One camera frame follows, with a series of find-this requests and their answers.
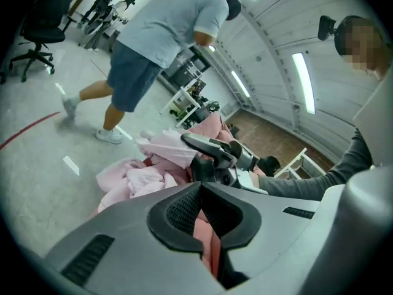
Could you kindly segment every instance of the concrete floor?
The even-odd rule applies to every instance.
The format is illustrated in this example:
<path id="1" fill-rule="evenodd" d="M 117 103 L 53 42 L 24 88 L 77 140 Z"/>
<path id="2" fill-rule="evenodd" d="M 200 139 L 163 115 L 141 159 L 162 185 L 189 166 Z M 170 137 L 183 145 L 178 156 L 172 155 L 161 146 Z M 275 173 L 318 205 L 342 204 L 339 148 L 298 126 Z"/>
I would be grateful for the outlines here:
<path id="1" fill-rule="evenodd" d="M 105 79 L 110 68 L 108 53 L 78 47 L 79 38 L 80 31 L 71 27 L 67 40 L 49 45 L 55 74 L 49 75 L 37 61 L 28 71 L 27 81 L 21 83 L 24 60 L 14 64 L 7 82 L 0 85 L 0 144 L 36 120 L 61 111 L 23 132 L 0 152 L 4 218 L 16 241 L 40 256 L 85 222 L 97 207 L 103 196 L 97 173 L 124 157 L 144 158 L 135 142 L 141 130 L 159 133 L 176 124 L 169 113 L 158 113 L 171 98 L 158 82 L 120 123 L 132 140 L 125 138 L 122 144 L 111 145 L 93 136 L 103 124 L 110 98 L 82 103 L 75 121 L 70 122 L 56 83 L 74 94 Z M 32 47 L 17 46 L 15 55 Z M 78 166 L 79 176 L 63 161 L 66 156 Z"/>

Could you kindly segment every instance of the black cap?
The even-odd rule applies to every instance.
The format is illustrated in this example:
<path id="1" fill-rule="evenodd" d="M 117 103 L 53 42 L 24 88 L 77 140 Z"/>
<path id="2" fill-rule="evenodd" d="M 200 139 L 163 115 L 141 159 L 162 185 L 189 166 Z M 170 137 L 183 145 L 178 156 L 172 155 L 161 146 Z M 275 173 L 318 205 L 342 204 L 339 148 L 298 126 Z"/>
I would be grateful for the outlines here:
<path id="1" fill-rule="evenodd" d="M 130 4 L 135 4 L 135 0 L 125 0 L 125 2 L 127 3 L 127 7 L 128 7 Z"/>
<path id="2" fill-rule="evenodd" d="M 241 3 L 240 0 L 227 0 L 229 6 L 229 15 L 227 17 L 227 21 L 233 20 L 237 17 L 241 11 Z"/>

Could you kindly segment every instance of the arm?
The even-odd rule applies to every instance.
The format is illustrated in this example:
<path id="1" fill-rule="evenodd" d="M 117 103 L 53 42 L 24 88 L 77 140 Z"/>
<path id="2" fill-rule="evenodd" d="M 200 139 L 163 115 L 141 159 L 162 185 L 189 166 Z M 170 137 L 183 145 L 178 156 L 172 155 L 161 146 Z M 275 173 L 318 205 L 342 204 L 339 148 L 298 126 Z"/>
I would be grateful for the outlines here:
<path id="1" fill-rule="evenodd" d="M 362 135 L 356 129 L 349 149 L 344 153 L 341 161 L 325 176 L 302 180 L 261 176 L 259 177 L 259 188 L 277 197 L 320 201 L 329 187 L 346 184 L 353 175 L 369 169 L 371 165 L 370 151 Z"/>
<path id="2" fill-rule="evenodd" d="M 212 1 L 198 14 L 194 26 L 194 41 L 201 46 L 211 45 L 219 34 L 219 30 L 228 17 L 228 6 L 221 0 Z"/>

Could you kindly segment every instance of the ceiling light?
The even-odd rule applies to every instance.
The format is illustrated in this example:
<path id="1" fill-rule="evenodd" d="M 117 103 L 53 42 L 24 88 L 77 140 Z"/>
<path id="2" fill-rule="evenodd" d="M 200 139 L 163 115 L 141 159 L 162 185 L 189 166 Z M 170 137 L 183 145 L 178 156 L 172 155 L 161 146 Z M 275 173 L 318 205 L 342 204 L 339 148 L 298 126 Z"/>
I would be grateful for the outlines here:
<path id="1" fill-rule="evenodd" d="M 294 62 L 295 62 L 296 68 L 297 68 L 297 72 L 299 73 L 300 81 L 302 82 L 307 112 L 315 115 L 313 87 L 311 85 L 311 79 L 309 78 L 309 74 L 308 74 L 308 70 L 307 70 L 307 66 L 306 66 L 306 61 L 305 61 L 303 54 L 301 52 L 294 53 L 292 55 L 292 58 L 294 59 Z"/>
<path id="2" fill-rule="evenodd" d="M 246 87 L 244 86 L 244 84 L 241 82 L 241 80 L 239 79 L 238 75 L 236 74 L 236 72 L 232 71 L 231 72 L 233 77 L 235 78 L 235 80 L 237 81 L 237 83 L 240 85 L 241 89 L 243 90 L 244 94 L 246 94 L 247 97 L 250 97 L 250 94 L 248 94 Z"/>

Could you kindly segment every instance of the office chair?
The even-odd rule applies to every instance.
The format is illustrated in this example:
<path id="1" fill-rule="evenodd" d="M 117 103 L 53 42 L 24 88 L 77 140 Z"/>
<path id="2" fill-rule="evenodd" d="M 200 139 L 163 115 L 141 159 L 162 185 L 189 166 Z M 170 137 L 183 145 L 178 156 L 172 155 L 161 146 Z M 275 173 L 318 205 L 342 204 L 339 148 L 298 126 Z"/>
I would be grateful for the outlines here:
<path id="1" fill-rule="evenodd" d="M 55 66 L 51 62 L 53 54 L 41 52 L 42 46 L 49 49 L 46 44 L 62 42 L 66 39 L 64 31 L 59 29 L 63 15 L 67 13 L 72 0 L 37 0 L 32 11 L 27 15 L 23 23 L 20 35 L 29 42 L 35 43 L 35 49 L 29 49 L 28 53 L 11 59 L 9 69 L 12 70 L 13 62 L 18 60 L 29 59 L 26 65 L 21 81 L 26 81 L 26 73 L 31 64 L 39 60 L 50 66 L 50 74 L 55 73 Z"/>

